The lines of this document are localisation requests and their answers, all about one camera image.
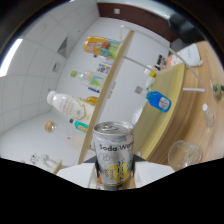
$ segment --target wooden shelf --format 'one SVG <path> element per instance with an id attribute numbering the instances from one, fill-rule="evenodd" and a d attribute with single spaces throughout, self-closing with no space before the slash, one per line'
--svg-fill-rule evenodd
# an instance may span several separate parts
<path id="1" fill-rule="evenodd" d="M 91 140 L 92 140 L 93 128 L 94 128 L 95 124 L 97 124 L 100 119 L 100 116 L 103 112 L 103 109 L 104 109 L 104 106 L 108 99 L 108 96 L 110 94 L 110 91 L 113 88 L 113 84 L 118 75 L 120 67 L 123 63 L 124 56 L 126 55 L 127 50 L 130 46 L 133 35 L 134 35 L 134 31 L 130 31 L 128 33 L 127 37 L 125 38 L 125 40 L 120 45 L 120 48 L 119 48 L 117 56 L 114 60 L 113 66 L 111 67 L 110 72 L 105 80 L 105 83 L 103 85 L 102 91 L 99 96 L 99 99 L 95 106 L 95 109 L 94 109 L 94 112 L 93 112 L 93 115 L 92 115 L 92 118 L 91 118 L 91 121 L 90 121 L 90 124 L 88 127 L 88 131 L 86 133 L 86 137 L 85 137 L 85 140 L 84 140 L 84 143 L 82 146 L 82 150 L 80 152 L 78 164 L 81 164 L 84 161 L 85 155 L 87 153 L 87 150 L 88 150 Z"/>

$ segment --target white wall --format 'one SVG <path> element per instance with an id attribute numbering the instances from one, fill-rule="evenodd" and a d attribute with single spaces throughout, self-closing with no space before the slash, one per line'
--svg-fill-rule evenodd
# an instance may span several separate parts
<path id="1" fill-rule="evenodd" d="M 76 139 L 84 139 L 85 137 L 85 134 L 76 131 L 72 124 L 66 123 L 60 116 L 48 112 L 25 121 L 3 134 L 0 141 L 1 157 L 17 162 L 23 160 L 26 164 L 32 165 L 30 158 L 36 153 L 38 157 L 47 154 L 50 159 L 56 162 L 62 160 L 63 167 L 78 164 L 81 147 L 69 147 L 51 133 L 45 131 L 44 124 L 47 120 L 52 120 L 63 128 L 74 131 Z M 89 150 L 85 160 L 94 155 L 95 153 Z M 47 167 L 41 161 L 36 166 L 47 170 Z"/>
<path id="2" fill-rule="evenodd" d="M 67 58 L 57 53 L 66 37 L 70 49 L 99 17 L 95 0 L 62 4 L 22 34 L 5 77 L 0 78 L 0 136 L 21 122 L 49 112 L 47 94 L 55 89 Z M 58 72 L 52 71 L 55 63 Z"/>
<path id="3" fill-rule="evenodd" d="M 43 129 L 51 111 L 46 97 L 56 88 L 67 58 L 57 53 L 68 37 L 70 49 L 99 17 L 95 0 L 62 4 L 35 21 L 22 34 L 8 73 L 0 78 L 0 155 L 29 163 L 33 153 L 62 159 L 63 166 L 77 164 L 78 152 L 50 140 Z M 53 72 L 55 63 L 59 72 Z M 48 119 L 61 119 L 47 114 Z"/>
<path id="4" fill-rule="evenodd" d="M 80 83 L 80 80 L 72 78 L 70 73 L 72 70 L 83 72 L 84 70 L 96 71 L 100 58 L 93 57 L 93 54 L 84 51 L 84 42 L 88 36 L 106 37 L 119 41 L 119 31 L 121 25 L 131 26 L 133 28 L 144 31 L 153 37 L 158 38 L 164 44 L 169 46 L 169 42 L 161 36 L 138 25 L 110 18 L 99 18 L 80 38 L 77 45 L 73 49 L 69 59 L 63 69 L 59 79 L 56 91 L 59 93 L 67 93 L 74 97 L 87 98 L 89 96 L 99 96 Z M 145 65 L 156 64 L 158 55 L 168 56 L 168 50 L 157 44 L 155 41 L 148 39 L 140 34 L 135 34 L 131 47 L 127 56 L 131 57 Z M 145 99 L 135 93 L 136 86 L 145 87 L 147 76 L 143 73 L 144 68 L 130 61 L 125 61 L 121 67 L 116 79 L 115 89 L 110 99 L 107 100 L 100 122 L 103 121 L 132 121 L 133 113 L 136 107 L 145 104 Z"/>

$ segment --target table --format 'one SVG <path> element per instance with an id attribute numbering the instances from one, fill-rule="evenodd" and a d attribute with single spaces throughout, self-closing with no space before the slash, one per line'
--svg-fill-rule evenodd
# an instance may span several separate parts
<path id="1" fill-rule="evenodd" d="M 207 41 L 197 43 L 203 65 L 193 68 L 206 87 L 206 92 L 182 91 L 177 111 L 169 131 L 162 137 L 146 159 L 149 162 L 168 164 L 168 152 L 177 140 L 197 144 L 202 149 L 199 163 L 223 158 L 224 155 L 224 98 L 218 100 L 211 87 L 210 79 L 214 76 L 224 83 L 224 72 L 215 52 Z M 200 88 L 200 83 L 189 69 L 186 69 L 183 87 Z M 206 103 L 215 116 L 215 125 L 207 127 L 202 105 Z"/>

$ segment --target can label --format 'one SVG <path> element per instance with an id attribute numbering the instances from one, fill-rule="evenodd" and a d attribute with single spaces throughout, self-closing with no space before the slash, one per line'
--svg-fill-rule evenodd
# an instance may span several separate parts
<path id="1" fill-rule="evenodd" d="M 166 110 L 169 107 L 169 105 L 170 105 L 170 102 L 165 97 L 161 97 L 159 101 L 159 107 Z"/>
<path id="2" fill-rule="evenodd" d="M 102 182 L 118 186 L 129 179 L 133 161 L 133 135 L 107 139 L 95 136 L 95 148 Z"/>
<path id="3" fill-rule="evenodd" d="M 85 42 L 84 50 L 92 54 L 115 59 L 120 45 L 121 42 L 119 41 L 110 40 L 102 37 L 89 37 Z"/>

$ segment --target glass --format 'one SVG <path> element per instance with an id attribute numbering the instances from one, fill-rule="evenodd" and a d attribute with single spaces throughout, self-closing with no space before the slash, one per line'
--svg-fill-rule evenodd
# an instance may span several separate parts
<path id="1" fill-rule="evenodd" d="M 168 153 L 168 163 L 178 171 L 201 160 L 202 151 L 198 145 L 179 140 L 175 142 Z"/>

